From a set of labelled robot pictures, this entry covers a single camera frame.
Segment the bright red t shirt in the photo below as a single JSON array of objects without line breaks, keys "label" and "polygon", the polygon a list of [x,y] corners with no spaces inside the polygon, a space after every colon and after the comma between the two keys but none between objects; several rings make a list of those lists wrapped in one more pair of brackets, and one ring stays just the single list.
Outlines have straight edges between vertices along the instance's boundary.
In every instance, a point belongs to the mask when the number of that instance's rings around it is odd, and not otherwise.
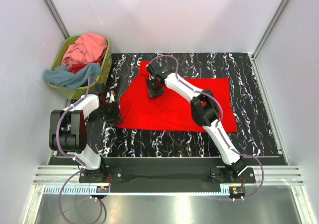
[{"label": "bright red t shirt", "polygon": [[[171,89],[165,88],[164,94],[151,99],[146,83],[147,61],[140,63],[139,74],[119,100],[124,122],[119,128],[144,129],[155,131],[203,132],[191,117],[190,103]],[[238,131],[236,118],[231,107],[230,85],[228,78],[190,79],[196,87],[212,90],[214,97],[223,109],[222,125],[227,133]]]}]

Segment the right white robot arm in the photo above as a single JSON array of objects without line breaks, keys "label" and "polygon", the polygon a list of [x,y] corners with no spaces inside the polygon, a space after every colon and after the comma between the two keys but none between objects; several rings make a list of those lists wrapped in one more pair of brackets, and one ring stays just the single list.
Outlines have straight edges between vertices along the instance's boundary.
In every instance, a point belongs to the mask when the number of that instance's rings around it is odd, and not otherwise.
[{"label": "right white robot arm", "polygon": [[202,127],[218,148],[226,168],[226,176],[231,182],[238,182],[248,168],[242,155],[232,144],[223,125],[223,110],[210,89],[200,89],[179,74],[168,70],[152,71],[147,78],[149,95],[152,98],[163,94],[164,87],[173,90],[190,103],[193,121]]}]

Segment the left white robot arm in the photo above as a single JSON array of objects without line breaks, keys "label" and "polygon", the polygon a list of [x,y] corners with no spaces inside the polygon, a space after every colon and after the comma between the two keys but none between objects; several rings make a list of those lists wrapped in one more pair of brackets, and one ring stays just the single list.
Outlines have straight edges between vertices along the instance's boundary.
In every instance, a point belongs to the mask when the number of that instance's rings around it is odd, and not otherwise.
[{"label": "left white robot arm", "polygon": [[111,174],[105,161],[87,144],[85,119],[95,111],[102,112],[111,123],[123,122],[113,91],[82,95],[69,107],[51,112],[49,147],[76,161],[82,167],[82,176],[96,182],[110,181]]}]

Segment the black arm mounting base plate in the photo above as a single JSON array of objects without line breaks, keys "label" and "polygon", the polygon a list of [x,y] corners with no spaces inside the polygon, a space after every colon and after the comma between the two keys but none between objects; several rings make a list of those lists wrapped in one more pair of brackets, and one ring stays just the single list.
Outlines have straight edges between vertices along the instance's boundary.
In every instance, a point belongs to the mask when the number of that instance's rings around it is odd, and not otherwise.
[{"label": "black arm mounting base plate", "polygon": [[111,182],[128,180],[202,180],[217,183],[254,184],[255,174],[247,167],[241,174],[234,174],[220,157],[187,158],[104,158],[105,173]]}]

